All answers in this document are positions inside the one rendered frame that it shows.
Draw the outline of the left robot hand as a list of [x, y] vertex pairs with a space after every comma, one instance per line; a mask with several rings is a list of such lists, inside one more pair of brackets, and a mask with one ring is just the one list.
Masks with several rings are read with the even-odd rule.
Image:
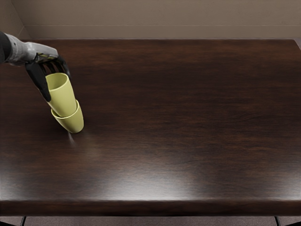
[[70, 71], [65, 60], [55, 48], [34, 43], [22, 42], [13, 35], [6, 34], [11, 42], [11, 54], [4, 64], [25, 66], [31, 80], [40, 91], [44, 99], [49, 102], [51, 96], [46, 81], [46, 69], [51, 73], [65, 73], [70, 77]]

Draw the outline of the yellow-green plastic cup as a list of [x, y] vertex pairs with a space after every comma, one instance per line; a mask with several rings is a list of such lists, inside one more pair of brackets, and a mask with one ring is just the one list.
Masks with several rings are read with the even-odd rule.
[[84, 128], [83, 113], [78, 100], [76, 100], [76, 106], [76, 111], [72, 115], [66, 117], [60, 117], [53, 109], [51, 109], [51, 113], [56, 121], [70, 133], [78, 133]]
[[46, 76], [51, 100], [49, 106], [60, 117], [75, 113], [77, 104], [69, 77], [65, 73], [53, 73]]

